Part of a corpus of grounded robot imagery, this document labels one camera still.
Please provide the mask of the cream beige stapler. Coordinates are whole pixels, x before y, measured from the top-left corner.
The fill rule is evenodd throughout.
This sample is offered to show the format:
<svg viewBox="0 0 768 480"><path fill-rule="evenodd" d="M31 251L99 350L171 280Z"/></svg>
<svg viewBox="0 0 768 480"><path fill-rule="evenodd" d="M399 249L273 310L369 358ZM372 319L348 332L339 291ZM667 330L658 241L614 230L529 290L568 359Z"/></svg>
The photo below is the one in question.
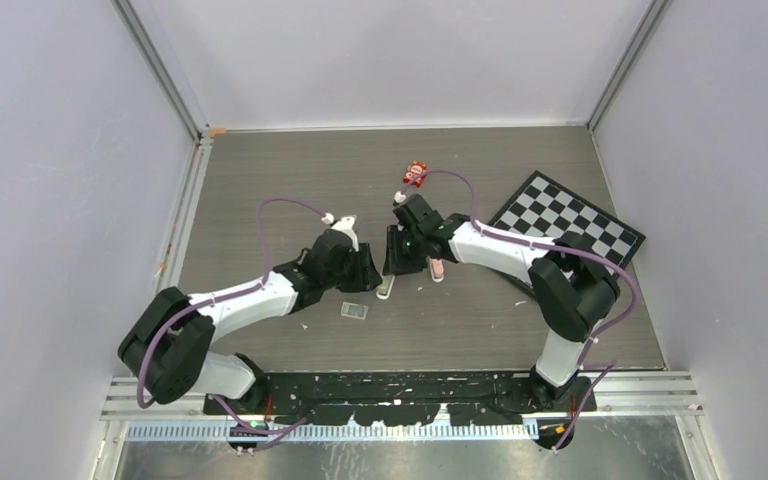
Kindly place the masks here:
<svg viewBox="0 0 768 480"><path fill-rule="evenodd" d="M394 275L383 276L381 284L376 288L376 296L381 300L387 300L391 295L394 282Z"/></svg>

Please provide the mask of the pink white stapler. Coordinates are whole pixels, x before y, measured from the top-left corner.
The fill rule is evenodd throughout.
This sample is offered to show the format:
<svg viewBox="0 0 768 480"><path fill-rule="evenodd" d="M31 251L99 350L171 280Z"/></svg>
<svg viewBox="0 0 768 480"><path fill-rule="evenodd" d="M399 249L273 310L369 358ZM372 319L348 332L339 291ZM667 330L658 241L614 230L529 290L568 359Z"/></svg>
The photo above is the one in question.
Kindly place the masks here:
<svg viewBox="0 0 768 480"><path fill-rule="evenodd" d="M428 261L430 276L433 282L440 283L444 280L445 270L440 259L430 258Z"/></svg>

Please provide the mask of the silver staple box tray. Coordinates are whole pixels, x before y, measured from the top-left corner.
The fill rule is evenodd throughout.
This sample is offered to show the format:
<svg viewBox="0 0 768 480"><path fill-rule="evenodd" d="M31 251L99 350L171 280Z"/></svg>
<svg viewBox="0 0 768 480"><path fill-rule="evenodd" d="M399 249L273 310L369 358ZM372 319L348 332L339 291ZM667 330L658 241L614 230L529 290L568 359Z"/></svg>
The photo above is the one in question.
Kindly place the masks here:
<svg viewBox="0 0 768 480"><path fill-rule="evenodd" d="M368 315L369 307L362 304L343 302L340 315L346 318L365 320Z"/></svg>

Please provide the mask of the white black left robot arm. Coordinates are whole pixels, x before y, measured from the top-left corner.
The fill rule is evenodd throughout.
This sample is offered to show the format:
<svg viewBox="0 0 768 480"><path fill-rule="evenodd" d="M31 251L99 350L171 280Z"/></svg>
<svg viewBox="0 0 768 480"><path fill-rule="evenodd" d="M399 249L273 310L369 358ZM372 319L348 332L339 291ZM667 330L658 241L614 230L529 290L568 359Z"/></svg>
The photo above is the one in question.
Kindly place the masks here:
<svg viewBox="0 0 768 480"><path fill-rule="evenodd" d="M261 370L242 354L223 356L212 346L258 321L310 307L328 290L363 293L380 283L369 243L329 228L299 257L275 266L266 279L202 294L187 295L175 286L161 290L117 354L137 376L145 405L169 404L189 393L213 394L253 414L267 398Z"/></svg>

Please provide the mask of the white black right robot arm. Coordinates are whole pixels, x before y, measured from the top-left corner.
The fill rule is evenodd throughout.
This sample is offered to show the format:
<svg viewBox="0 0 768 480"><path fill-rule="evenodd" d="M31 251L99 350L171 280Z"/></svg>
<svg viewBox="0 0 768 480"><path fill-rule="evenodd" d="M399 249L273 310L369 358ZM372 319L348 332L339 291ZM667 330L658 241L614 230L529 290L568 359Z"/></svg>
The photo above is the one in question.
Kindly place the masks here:
<svg viewBox="0 0 768 480"><path fill-rule="evenodd" d="M529 373L531 397L556 410L571 395L586 342L620 296L602 258L572 232L559 238L506 232L464 214L447 218L419 194L394 196L384 273L421 272L427 261L479 265L529 286L549 332Z"/></svg>

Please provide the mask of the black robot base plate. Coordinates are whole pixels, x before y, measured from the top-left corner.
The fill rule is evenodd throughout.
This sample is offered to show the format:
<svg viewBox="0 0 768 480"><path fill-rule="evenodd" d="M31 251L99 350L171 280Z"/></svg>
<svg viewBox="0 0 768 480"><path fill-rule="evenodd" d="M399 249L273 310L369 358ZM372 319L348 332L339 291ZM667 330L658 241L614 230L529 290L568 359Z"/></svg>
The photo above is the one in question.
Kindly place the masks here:
<svg viewBox="0 0 768 480"><path fill-rule="evenodd" d="M208 415L233 411L280 424L428 425L446 412L454 426L513 425L525 415L571 417L578 408L595 411L581 375L560 390L527 372L289 372L255 371L254 386L240 399L206 398Z"/></svg>

